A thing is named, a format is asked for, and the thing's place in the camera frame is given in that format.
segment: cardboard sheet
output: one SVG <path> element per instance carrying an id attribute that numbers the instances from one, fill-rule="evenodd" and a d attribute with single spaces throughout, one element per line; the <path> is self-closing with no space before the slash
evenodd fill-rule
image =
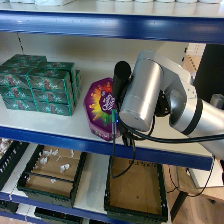
<path id="1" fill-rule="evenodd" d="M 128 159 L 115 158 L 114 175 L 129 166 Z M 157 166 L 135 161 L 131 169 L 117 179 L 110 179 L 110 205 L 151 214 L 162 214 Z"/>

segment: product label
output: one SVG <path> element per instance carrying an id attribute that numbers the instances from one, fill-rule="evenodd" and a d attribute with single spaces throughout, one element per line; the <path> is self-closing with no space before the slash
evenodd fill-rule
<path id="1" fill-rule="evenodd" d="M 101 110 L 109 115 L 111 115 L 111 110 L 113 109 L 115 99 L 112 97 L 111 93 L 106 91 L 101 92 L 101 98 L 99 101 Z"/>

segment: purple box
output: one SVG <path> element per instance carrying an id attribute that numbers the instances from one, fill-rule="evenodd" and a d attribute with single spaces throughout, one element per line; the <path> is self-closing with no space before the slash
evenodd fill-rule
<path id="1" fill-rule="evenodd" d="M 112 116 L 115 99 L 112 97 L 113 79 L 105 78 L 92 83 L 83 102 L 90 130 L 100 138 L 111 141 Z"/>

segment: black wire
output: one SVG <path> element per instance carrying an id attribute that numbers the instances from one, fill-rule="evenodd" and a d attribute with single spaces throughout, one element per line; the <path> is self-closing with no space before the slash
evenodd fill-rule
<path id="1" fill-rule="evenodd" d="M 166 193 L 167 193 L 167 194 L 172 193 L 172 192 L 174 192 L 176 189 L 177 189 L 177 188 L 175 187 L 173 190 L 171 190 L 171 191 L 167 191 Z"/>
<path id="2" fill-rule="evenodd" d="M 205 142 L 205 141 L 214 141 L 214 140 L 221 140 L 224 139 L 224 134 L 221 135 L 211 135 L 211 136 L 202 136 L 202 137 L 195 137 L 195 138 L 178 138 L 178 139 L 165 139 L 165 138 L 156 138 L 145 135 L 141 132 L 136 131 L 135 129 L 126 125 L 121 119 L 119 119 L 122 126 L 128 129 L 130 132 L 134 133 L 135 135 L 159 143 L 168 143 L 168 144 L 181 144 L 181 143 L 193 143 L 193 142 Z"/>
<path id="3" fill-rule="evenodd" d="M 197 196 L 199 196 L 199 195 L 201 195 L 203 192 L 204 192 L 204 190 L 205 190 L 205 188 L 207 187 L 207 184 L 208 184 L 208 181 L 210 180 L 210 177 L 211 177 L 211 174 L 212 174 L 212 170 L 213 170 L 213 167 L 214 167 L 214 163 L 215 163 L 215 156 L 213 156 L 213 162 L 212 162 L 212 166 L 211 166 L 211 169 L 210 169 L 210 174 L 209 174 L 209 176 L 208 176 L 208 179 L 207 179 L 207 181 L 206 181 L 206 183 L 205 183 L 205 186 L 203 187 L 203 189 L 198 193 L 198 194 L 195 194 L 195 195 L 190 195 L 190 194 L 187 194 L 186 192 L 184 192 L 185 194 L 187 194 L 187 197 L 192 197 L 192 198 L 194 198 L 194 197 L 197 197 Z M 173 183 L 173 185 L 174 185 L 174 190 L 178 190 L 179 192 L 181 192 L 181 190 L 175 185 L 175 183 L 173 182 L 173 179 L 172 179 L 172 177 L 171 177 L 171 173 L 170 173 L 170 167 L 169 167 L 169 174 L 170 174 L 170 180 L 171 180 L 171 182 Z"/>
<path id="4" fill-rule="evenodd" d="M 135 161 L 136 148 L 135 148 L 135 141 L 133 139 L 131 139 L 131 141 L 132 141 L 132 146 L 133 146 L 133 151 L 134 151 L 133 159 L 132 159 L 130 165 L 124 171 L 122 171 L 120 174 L 114 176 L 112 168 L 113 168 L 114 154 L 115 154 L 115 133 L 113 133 L 113 154 L 112 154 L 111 161 L 110 161 L 110 176 L 112 177 L 112 179 L 116 179 L 116 178 L 122 176 L 132 167 L 132 165 Z"/>

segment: blue shelf edge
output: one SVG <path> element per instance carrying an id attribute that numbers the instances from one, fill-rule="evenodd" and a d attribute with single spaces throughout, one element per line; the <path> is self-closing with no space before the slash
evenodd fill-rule
<path id="1" fill-rule="evenodd" d="M 106 214 L 81 210 L 81 209 L 77 209 L 77 208 L 66 208 L 66 207 L 62 207 L 62 206 L 58 206 L 58 205 L 47 204 L 47 203 L 43 203 L 43 202 L 39 202 L 39 201 L 30 200 L 29 198 L 21 197 L 21 196 L 17 196 L 17 195 L 12 195 L 12 201 L 16 202 L 16 203 L 33 205 L 33 206 L 36 206 L 39 208 L 49 209 L 49 210 L 56 211 L 56 212 L 66 213 L 66 214 L 70 214 L 70 215 L 75 215 L 75 216 L 98 220 L 98 221 L 107 222 L 107 223 L 128 224 L 127 222 L 123 222 L 120 220 L 110 219 L 110 218 L 108 218 L 108 216 Z"/>
<path id="2" fill-rule="evenodd" d="M 4 192 L 0 192 L 0 200 L 10 201 L 9 194 L 6 194 Z"/>
<path id="3" fill-rule="evenodd" d="M 4 216 L 4 217 L 8 217 L 8 218 L 12 218 L 12 219 L 18 219 L 18 220 L 22 220 L 22 221 L 26 221 L 25 216 L 23 215 L 19 215 L 19 214 L 12 214 L 12 213 L 8 213 L 8 212 L 2 212 L 0 211 L 0 216 Z"/>
<path id="4" fill-rule="evenodd" d="M 17 141 L 50 145 L 109 156 L 112 155 L 112 144 L 107 142 L 98 142 L 6 127 L 0 127 L 0 136 Z M 130 147 L 126 148 L 123 145 L 116 145 L 115 155 L 122 158 L 132 159 L 133 151 Z M 212 157 L 181 154 L 140 147 L 136 148 L 136 160 L 201 170 L 210 170 L 212 164 Z"/>
<path id="5" fill-rule="evenodd" d="M 0 10 L 0 31 L 224 44 L 224 18 Z"/>

